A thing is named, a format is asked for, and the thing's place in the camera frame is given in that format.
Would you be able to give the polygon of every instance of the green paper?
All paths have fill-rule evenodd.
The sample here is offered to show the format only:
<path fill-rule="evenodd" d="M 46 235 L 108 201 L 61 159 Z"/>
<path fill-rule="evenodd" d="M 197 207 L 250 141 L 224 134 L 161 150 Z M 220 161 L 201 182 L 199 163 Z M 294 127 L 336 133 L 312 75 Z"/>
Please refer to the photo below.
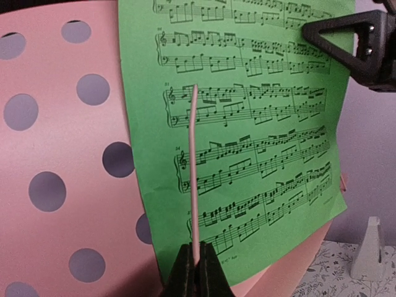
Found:
<path fill-rule="evenodd" d="M 200 239 L 230 285 L 346 209 L 336 128 L 349 72 L 301 26 L 353 0 L 119 0 L 134 161 L 164 280 L 191 241 L 188 122 L 196 121 Z M 351 34 L 330 36 L 352 50 Z"/>

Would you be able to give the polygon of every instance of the pink polka dot surface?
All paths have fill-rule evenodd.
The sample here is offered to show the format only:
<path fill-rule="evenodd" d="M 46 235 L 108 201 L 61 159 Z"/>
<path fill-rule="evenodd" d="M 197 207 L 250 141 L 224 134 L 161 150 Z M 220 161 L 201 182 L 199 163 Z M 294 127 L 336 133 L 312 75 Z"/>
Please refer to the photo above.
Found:
<path fill-rule="evenodd" d="M 0 15 L 0 297 L 158 296 L 116 1 Z"/>

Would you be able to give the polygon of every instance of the purple wall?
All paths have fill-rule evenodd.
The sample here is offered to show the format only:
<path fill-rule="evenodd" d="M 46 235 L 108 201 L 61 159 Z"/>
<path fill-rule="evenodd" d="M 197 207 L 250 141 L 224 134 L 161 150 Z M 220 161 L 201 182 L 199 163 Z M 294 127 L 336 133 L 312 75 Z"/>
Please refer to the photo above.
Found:
<path fill-rule="evenodd" d="M 358 12 L 383 9 L 356 0 Z M 327 239 L 363 240 L 368 218 L 381 219 L 387 245 L 396 245 L 396 94 L 375 93 L 350 80 L 338 125 L 341 168 L 349 177 L 349 209 L 334 220 Z"/>

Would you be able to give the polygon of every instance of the gray polka dot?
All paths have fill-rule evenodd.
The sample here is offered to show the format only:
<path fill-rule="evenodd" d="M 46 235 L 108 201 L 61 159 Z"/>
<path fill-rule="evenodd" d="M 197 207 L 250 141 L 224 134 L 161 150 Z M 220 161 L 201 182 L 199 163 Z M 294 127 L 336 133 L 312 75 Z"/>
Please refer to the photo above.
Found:
<path fill-rule="evenodd" d="M 71 20 L 63 25 L 62 37 L 70 43 L 83 43 L 91 37 L 91 28 L 80 20 Z"/>
<path fill-rule="evenodd" d="M 132 148 L 124 142 L 113 142 L 103 152 L 103 166 L 115 178 L 125 178 L 135 169 Z"/>
<path fill-rule="evenodd" d="M 143 214 L 136 223 L 136 234 L 145 244 L 153 244 L 150 225 L 148 223 L 149 221 L 146 214 Z"/>
<path fill-rule="evenodd" d="M 27 94 L 12 97 L 4 107 L 4 120 L 11 129 L 23 131 L 33 126 L 38 117 L 36 100 Z"/>
<path fill-rule="evenodd" d="M 7 286 L 5 297 L 39 297 L 39 295 L 32 286 L 15 282 Z"/>
<path fill-rule="evenodd" d="M 43 212 L 54 212 L 66 200 L 66 186 L 55 173 L 44 171 L 30 182 L 29 196 L 33 205 Z"/>
<path fill-rule="evenodd" d="M 79 249 L 69 260 L 69 270 L 74 278 L 92 283 L 103 276 L 106 270 L 104 258 L 93 249 Z"/>
<path fill-rule="evenodd" d="M 23 53 L 26 39 L 19 33 L 8 33 L 0 38 L 0 59 L 11 60 Z"/>
<path fill-rule="evenodd" d="M 77 94 L 85 104 L 100 105 L 109 97 L 110 86 L 104 77 L 98 74 L 88 74 L 79 80 Z"/>

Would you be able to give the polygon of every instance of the patterned fabric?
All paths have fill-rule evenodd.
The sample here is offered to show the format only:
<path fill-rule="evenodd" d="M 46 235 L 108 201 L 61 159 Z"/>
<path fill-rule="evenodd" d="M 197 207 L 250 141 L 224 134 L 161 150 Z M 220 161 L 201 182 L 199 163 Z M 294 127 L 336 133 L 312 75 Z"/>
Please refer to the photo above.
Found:
<path fill-rule="evenodd" d="M 385 247 L 386 270 L 381 282 L 350 277 L 357 249 L 357 244 L 324 241 L 292 297 L 396 296 L 396 246 Z"/>

